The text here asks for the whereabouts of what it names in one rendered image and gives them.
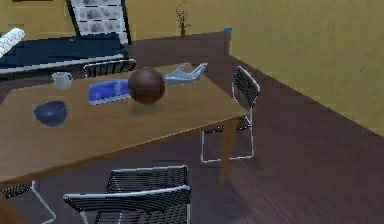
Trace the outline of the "brown ball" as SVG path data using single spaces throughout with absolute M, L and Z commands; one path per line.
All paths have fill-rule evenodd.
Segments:
M 154 104 L 165 92 L 162 74 L 152 68 L 142 68 L 133 72 L 128 79 L 130 96 L 141 104 Z

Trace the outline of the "brown wooden table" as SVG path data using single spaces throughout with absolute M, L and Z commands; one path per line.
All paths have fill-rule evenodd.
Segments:
M 51 84 L 11 90 L 0 104 L 0 186 L 36 180 L 203 130 L 225 126 L 223 151 L 232 150 L 236 119 L 247 110 L 206 77 L 169 86 L 154 105 L 131 99 L 98 106 L 88 103 L 88 85 L 103 76 L 79 79 L 60 91 Z M 63 101 L 67 118 L 41 124 L 33 110 Z

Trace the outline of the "blue book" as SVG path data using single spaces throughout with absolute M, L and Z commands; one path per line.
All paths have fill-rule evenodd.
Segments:
M 88 101 L 91 106 L 129 99 L 128 79 L 97 82 L 88 85 Z

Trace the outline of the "green house plant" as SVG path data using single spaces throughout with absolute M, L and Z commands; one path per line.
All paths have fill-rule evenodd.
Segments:
M 186 28 L 190 26 L 187 22 L 188 12 L 186 10 L 186 0 L 181 0 L 179 6 L 175 9 L 180 36 L 186 36 Z

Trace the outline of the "black framed picture board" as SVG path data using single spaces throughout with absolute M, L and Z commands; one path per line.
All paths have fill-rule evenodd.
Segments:
M 126 0 L 65 0 L 77 35 L 117 33 L 131 44 Z

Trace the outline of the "grey mug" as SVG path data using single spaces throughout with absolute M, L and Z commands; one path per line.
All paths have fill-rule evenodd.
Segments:
M 72 74 L 69 72 L 56 72 L 52 74 L 55 87 L 59 90 L 69 89 L 72 85 Z

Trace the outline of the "dark blue bowl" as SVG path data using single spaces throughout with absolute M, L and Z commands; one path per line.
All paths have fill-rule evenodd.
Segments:
M 49 127 L 61 125 L 67 118 L 67 106 L 63 101 L 50 101 L 33 110 L 35 118 Z

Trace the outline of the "white patterned pillow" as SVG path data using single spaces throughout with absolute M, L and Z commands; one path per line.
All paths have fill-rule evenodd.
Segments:
M 16 46 L 25 36 L 25 32 L 20 28 L 13 28 L 0 37 L 0 58 Z

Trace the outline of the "black metal frame chair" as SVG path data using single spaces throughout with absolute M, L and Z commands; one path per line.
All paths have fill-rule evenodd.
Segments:
M 87 64 L 83 67 L 86 78 L 132 71 L 138 68 L 134 59 L 122 59 Z
M 40 205 L 49 214 L 49 217 L 41 222 L 41 224 L 52 224 L 57 220 L 56 213 L 52 210 L 51 206 L 42 197 L 40 192 L 36 189 L 36 182 L 30 181 L 27 183 L 17 184 L 10 187 L 1 187 L 0 193 L 8 200 L 15 198 L 27 198 L 28 196 L 34 197 Z
M 238 119 L 236 130 L 249 131 L 251 152 L 246 156 L 231 157 L 231 160 L 251 159 L 255 156 L 253 111 L 260 91 L 260 85 L 252 75 L 242 66 L 237 66 L 231 81 L 231 98 L 239 103 L 240 98 L 237 93 L 241 93 L 245 97 L 248 114 Z
M 63 200 L 84 224 L 192 224 L 185 165 L 114 169 L 103 193 L 68 193 Z

